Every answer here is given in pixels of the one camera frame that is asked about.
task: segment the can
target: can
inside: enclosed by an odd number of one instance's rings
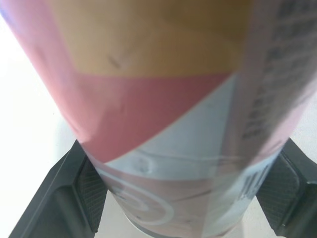
[[[212,238],[242,218],[316,90],[311,0],[0,0],[127,218]]]

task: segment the white swirl design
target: white swirl design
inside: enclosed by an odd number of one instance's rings
[[[130,184],[116,176],[113,176],[112,174],[109,174],[101,169],[98,169],[96,168],[96,171],[100,174],[100,175],[103,175],[103,176],[106,176],[114,181],[117,181],[119,182],[120,184],[126,186],[126,187],[129,187],[133,190],[135,190],[136,192],[152,199],[153,201],[155,201],[156,203],[158,203],[160,206],[162,206],[162,208],[164,209],[165,211],[165,214],[164,216],[159,219],[159,220],[156,220],[156,221],[142,221],[142,220],[138,220],[139,223],[143,224],[143,225],[146,225],[146,226],[159,226],[159,225],[163,225],[167,222],[169,222],[173,216],[174,216],[174,209],[171,205],[169,205],[166,201],[164,201],[163,199],[161,199],[160,197],[157,197],[156,195],[140,188],[140,187],[137,187],[133,184]],[[149,207],[147,206],[147,204],[145,204],[143,201],[141,201],[140,199],[138,199],[137,197],[135,197],[134,195],[132,194],[129,194],[127,192],[124,192],[124,194],[130,198],[132,198],[133,200],[137,201],[138,202],[138,205],[136,206],[135,204],[131,204],[131,203],[128,203],[126,201],[124,201],[122,199],[122,202],[125,202],[127,205],[129,206],[132,206],[134,209],[137,209],[139,211],[148,211],[149,210]]]

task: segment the black plastic holder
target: black plastic holder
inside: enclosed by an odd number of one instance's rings
[[[50,170],[9,238],[93,238],[106,193],[76,141]],[[257,198],[276,235],[317,238],[317,165],[292,140],[277,157]]]

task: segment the white background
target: white background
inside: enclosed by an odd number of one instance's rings
[[[50,168],[75,137],[0,18],[0,238],[11,233]],[[317,97],[292,138],[317,161]],[[145,238],[109,195],[96,238]],[[256,201],[226,238],[274,238]]]

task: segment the barcode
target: barcode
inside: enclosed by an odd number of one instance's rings
[[[252,199],[259,190],[267,172],[269,165],[267,165],[262,171],[258,171],[246,178],[243,188],[238,196],[237,200]]]

